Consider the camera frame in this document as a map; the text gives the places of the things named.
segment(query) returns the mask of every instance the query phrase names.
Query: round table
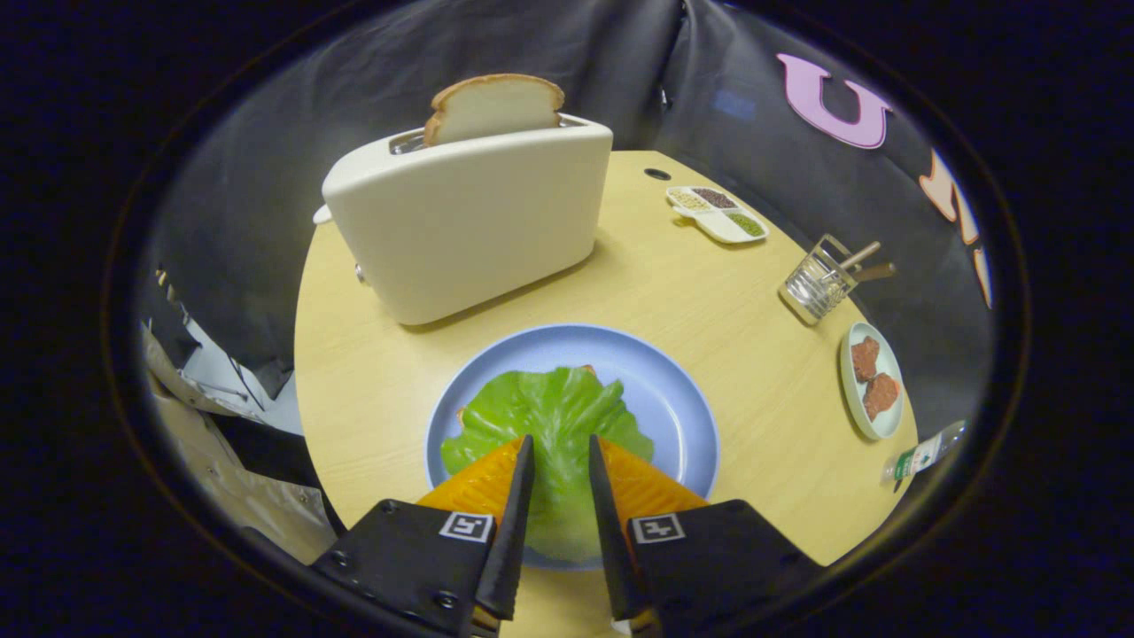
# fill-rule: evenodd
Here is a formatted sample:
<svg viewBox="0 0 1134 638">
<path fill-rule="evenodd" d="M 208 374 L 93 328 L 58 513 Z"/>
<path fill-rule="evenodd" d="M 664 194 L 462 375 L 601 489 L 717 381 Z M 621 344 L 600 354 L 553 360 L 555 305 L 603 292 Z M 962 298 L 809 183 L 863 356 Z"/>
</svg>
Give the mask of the round table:
<svg viewBox="0 0 1134 638">
<path fill-rule="evenodd" d="M 315 228 L 299 289 L 295 375 L 307 449 L 345 525 L 382 499 L 413 502 L 429 492 L 425 428 L 472 357 L 513 333 L 559 323 L 632 333 L 693 377 L 721 439 L 710 501 L 747 501 L 821 565 L 881 525 L 908 485 L 882 485 L 882 465 L 915 445 L 917 431 L 906 393 L 894 437 L 872 442 L 853 425 L 838 344 L 862 312 L 847 299 L 818 326 L 804 326 L 777 287 L 806 250 L 767 219 L 764 241 L 713 241 L 669 207 L 666 187 L 679 185 L 723 190 L 661 153 L 611 153 L 590 257 L 417 327 L 396 323 L 358 282 L 333 222 Z M 612 635 L 602 572 L 525 567 L 505 631 Z"/>
</svg>

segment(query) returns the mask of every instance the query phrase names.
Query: beige fabric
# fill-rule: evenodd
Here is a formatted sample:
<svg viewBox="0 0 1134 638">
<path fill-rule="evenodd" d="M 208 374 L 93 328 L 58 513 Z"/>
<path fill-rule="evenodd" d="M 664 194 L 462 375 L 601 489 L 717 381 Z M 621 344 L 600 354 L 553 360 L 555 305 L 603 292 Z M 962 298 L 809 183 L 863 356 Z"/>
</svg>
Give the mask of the beige fabric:
<svg viewBox="0 0 1134 638">
<path fill-rule="evenodd" d="M 245 470 L 212 419 L 174 397 L 155 376 L 149 378 L 160 422 L 189 475 L 235 525 L 260 530 L 304 564 L 330 548 L 337 537 L 318 488 Z"/>
<path fill-rule="evenodd" d="M 162 386 L 164 386 L 167 393 L 172 393 L 174 397 L 180 399 L 183 402 L 196 408 L 197 410 L 204 410 L 205 412 L 212 412 L 213 415 L 236 415 L 236 412 L 232 412 L 231 410 L 209 399 L 181 378 L 177 368 L 174 367 L 174 363 L 170 361 L 169 356 L 166 355 L 164 349 L 162 349 L 161 344 L 158 343 L 158 339 L 154 338 L 153 333 L 147 331 L 144 326 L 142 327 L 142 352 L 145 358 L 146 367 L 149 367 L 150 372 L 158 377 L 158 381 L 161 382 Z"/>
</svg>

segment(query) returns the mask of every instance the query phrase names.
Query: pink letter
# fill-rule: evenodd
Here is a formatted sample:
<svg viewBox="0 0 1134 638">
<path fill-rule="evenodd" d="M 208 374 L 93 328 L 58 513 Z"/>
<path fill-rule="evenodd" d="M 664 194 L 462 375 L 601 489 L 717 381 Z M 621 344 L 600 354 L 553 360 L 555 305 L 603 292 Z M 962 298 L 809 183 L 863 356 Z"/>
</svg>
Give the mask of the pink letter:
<svg viewBox="0 0 1134 638">
<path fill-rule="evenodd" d="M 776 56 L 785 68 L 787 102 L 807 124 L 861 148 L 877 148 L 886 139 L 886 111 L 892 110 L 881 97 L 849 79 L 846 85 L 858 94 L 858 121 L 849 124 L 823 107 L 823 78 L 827 69 L 787 53 Z"/>
</svg>

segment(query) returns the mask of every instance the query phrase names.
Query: seasoning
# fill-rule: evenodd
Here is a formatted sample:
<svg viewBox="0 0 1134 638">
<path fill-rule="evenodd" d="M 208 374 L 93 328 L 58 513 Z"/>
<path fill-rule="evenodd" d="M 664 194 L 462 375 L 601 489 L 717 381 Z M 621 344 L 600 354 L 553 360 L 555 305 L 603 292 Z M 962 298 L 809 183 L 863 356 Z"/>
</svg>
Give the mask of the seasoning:
<svg viewBox="0 0 1134 638">
<path fill-rule="evenodd" d="M 693 192 L 709 199 L 709 203 L 717 207 L 736 207 L 736 202 L 728 198 L 725 193 L 719 193 L 712 188 L 693 188 Z"/>
<path fill-rule="evenodd" d="M 731 219 L 734 223 L 743 228 L 745 232 L 752 235 L 753 237 L 763 236 L 764 229 L 761 228 L 760 224 L 753 221 L 752 218 L 750 218 L 748 215 L 741 214 L 739 212 L 726 212 L 725 214 L 727 214 L 728 218 Z"/>
<path fill-rule="evenodd" d="M 682 204 L 686 210 L 709 210 L 709 204 L 704 199 L 684 190 L 669 190 L 669 197 Z"/>
</svg>

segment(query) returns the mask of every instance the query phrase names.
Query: meat patty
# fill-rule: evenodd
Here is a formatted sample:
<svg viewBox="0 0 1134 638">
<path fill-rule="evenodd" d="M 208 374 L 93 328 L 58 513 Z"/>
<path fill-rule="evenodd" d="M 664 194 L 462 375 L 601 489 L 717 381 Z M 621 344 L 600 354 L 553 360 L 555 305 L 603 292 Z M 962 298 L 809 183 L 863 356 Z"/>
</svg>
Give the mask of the meat patty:
<svg viewBox="0 0 1134 638">
<path fill-rule="evenodd" d="M 878 361 L 878 342 L 873 338 L 866 338 L 862 340 L 861 344 L 850 347 L 854 378 L 860 384 L 873 380 L 874 375 L 878 374 L 878 368 L 874 367 L 874 363 Z"/>
<path fill-rule="evenodd" d="M 866 417 L 871 422 L 881 412 L 886 412 L 894 407 L 894 402 L 902 394 L 902 388 L 894 377 L 882 373 L 866 384 L 866 395 L 862 398 L 863 408 L 866 409 Z"/>
</svg>

